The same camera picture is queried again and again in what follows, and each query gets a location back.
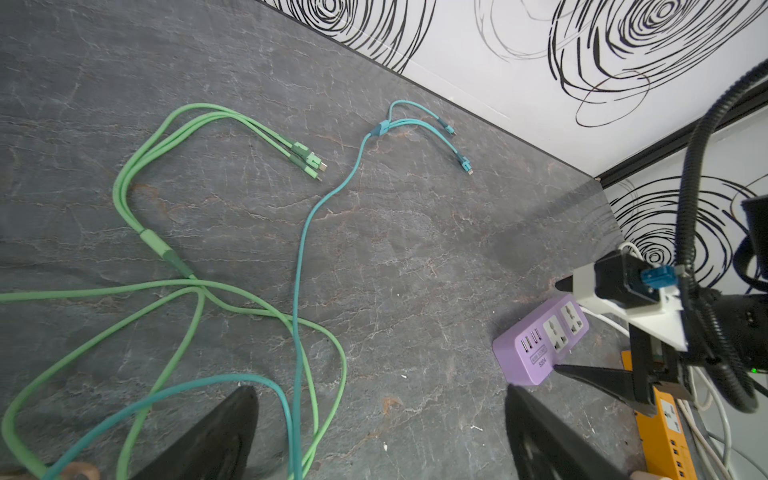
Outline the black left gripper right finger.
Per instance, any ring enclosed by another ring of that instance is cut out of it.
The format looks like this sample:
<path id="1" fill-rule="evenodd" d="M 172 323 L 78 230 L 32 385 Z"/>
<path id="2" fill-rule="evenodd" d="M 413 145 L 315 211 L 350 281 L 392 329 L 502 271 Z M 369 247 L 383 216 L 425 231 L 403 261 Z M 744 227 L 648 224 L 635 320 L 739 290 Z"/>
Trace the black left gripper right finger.
<path id="1" fill-rule="evenodd" d="M 520 479 L 628 477 L 522 387 L 507 387 L 505 427 Z"/>

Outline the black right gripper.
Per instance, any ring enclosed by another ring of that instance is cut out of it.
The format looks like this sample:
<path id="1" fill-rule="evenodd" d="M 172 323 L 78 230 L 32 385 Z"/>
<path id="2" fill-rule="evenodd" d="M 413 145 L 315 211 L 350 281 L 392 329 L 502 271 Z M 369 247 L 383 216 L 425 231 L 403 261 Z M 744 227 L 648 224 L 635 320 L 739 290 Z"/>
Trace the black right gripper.
<path id="1" fill-rule="evenodd" d="M 693 397 L 693 374 L 703 371 L 728 402 L 756 402 L 767 390 L 750 376 L 767 371 L 767 296 L 723 295 L 704 289 L 692 312 L 682 312 L 687 350 L 680 352 L 632 325 L 633 371 L 557 364 L 555 372 L 592 386 L 648 417 L 657 414 L 654 389 Z"/>

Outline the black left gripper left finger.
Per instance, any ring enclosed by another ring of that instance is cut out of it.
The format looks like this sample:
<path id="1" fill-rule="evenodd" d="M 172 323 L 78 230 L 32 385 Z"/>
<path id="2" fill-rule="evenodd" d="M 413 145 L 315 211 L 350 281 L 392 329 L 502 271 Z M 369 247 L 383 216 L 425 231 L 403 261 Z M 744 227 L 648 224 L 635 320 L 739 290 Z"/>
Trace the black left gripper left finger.
<path id="1" fill-rule="evenodd" d="M 241 386 L 159 457 L 136 479 L 241 479 L 258 422 L 259 403 L 251 386 Z"/>

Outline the orange power strip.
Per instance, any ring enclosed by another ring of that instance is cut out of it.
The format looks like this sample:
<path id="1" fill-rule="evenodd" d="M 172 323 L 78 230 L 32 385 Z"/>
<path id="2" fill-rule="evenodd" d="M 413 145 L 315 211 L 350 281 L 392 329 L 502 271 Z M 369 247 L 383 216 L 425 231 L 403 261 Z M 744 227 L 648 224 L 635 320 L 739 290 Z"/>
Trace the orange power strip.
<path id="1" fill-rule="evenodd" d="M 682 414 L 671 394 L 653 390 L 656 414 L 636 412 L 635 419 L 642 442 L 646 466 L 632 474 L 633 479 L 696 480 Z"/>

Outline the purple power strip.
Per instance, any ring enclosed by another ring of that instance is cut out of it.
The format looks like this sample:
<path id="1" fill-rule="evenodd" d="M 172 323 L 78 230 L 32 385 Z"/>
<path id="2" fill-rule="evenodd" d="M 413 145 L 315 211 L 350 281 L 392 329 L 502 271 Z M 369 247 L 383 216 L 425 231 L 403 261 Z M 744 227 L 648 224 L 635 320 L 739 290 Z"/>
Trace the purple power strip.
<path id="1" fill-rule="evenodd" d="M 571 294 L 547 300 L 492 343 L 506 381 L 537 386 L 589 331 L 589 323 Z"/>

